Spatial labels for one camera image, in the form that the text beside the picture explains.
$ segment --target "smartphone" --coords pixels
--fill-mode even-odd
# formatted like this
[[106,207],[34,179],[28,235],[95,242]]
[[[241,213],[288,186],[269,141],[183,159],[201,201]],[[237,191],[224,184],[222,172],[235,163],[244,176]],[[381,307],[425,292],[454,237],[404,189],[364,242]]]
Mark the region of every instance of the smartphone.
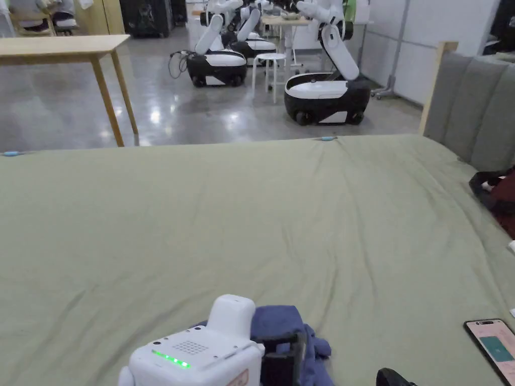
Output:
[[515,334],[501,319],[470,320],[463,327],[506,386],[515,386]]

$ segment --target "headboard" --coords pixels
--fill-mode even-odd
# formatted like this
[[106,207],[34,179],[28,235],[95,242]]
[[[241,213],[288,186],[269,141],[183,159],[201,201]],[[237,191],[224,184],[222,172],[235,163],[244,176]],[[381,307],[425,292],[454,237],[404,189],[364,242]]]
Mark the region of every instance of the headboard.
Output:
[[515,64],[464,57],[440,44],[434,87],[421,133],[478,170],[515,164]]

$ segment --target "wooden bed frame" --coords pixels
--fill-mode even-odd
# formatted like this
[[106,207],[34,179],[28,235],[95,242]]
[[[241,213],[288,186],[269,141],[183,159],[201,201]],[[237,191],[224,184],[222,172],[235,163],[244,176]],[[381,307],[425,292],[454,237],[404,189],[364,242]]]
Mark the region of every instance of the wooden bed frame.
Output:
[[433,102],[433,95],[435,92],[436,80],[438,78],[438,71],[440,70],[440,65],[442,64],[443,56],[448,52],[456,51],[458,49],[458,44],[458,42],[440,42],[440,44],[438,45],[438,49],[436,51],[435,73],[433,77],[433,82],[431,83],[431,92],[429,94],[429,98],[427,99],[424,105],[424,110],[422,111],[422,119],[420,120],[420,134],[424,134],[425,131],[427,117],[429,116],[429,110],[431,109],[431,104]]

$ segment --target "purple towel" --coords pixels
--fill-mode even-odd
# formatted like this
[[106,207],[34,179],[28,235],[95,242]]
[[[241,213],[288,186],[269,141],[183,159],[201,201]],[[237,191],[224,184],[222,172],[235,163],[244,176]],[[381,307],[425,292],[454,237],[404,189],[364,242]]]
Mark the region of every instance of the purple towel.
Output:
[[[250,328],[251,339],[274,337],[287,333],[303,332],[306,335],[306,352],[300,372],[302,386],[333,386],[323,360],[331,356],[331,347],[325,339],[315,336],[311,327],[302,322],[294,306],[264,306],[256,308]],[[278,346],[278,351],[288,351],[289,344]]]

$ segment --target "blue clip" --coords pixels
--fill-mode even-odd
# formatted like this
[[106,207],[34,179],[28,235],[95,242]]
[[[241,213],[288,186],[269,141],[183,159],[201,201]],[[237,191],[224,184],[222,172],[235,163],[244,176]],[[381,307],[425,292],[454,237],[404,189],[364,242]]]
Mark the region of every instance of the blue clip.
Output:
[[22,154],[23,153],[19,152],[19,151],[6,151],[6,152],[2,153],[2,155],[5,157],[16,157],[17,155],[22,155]]

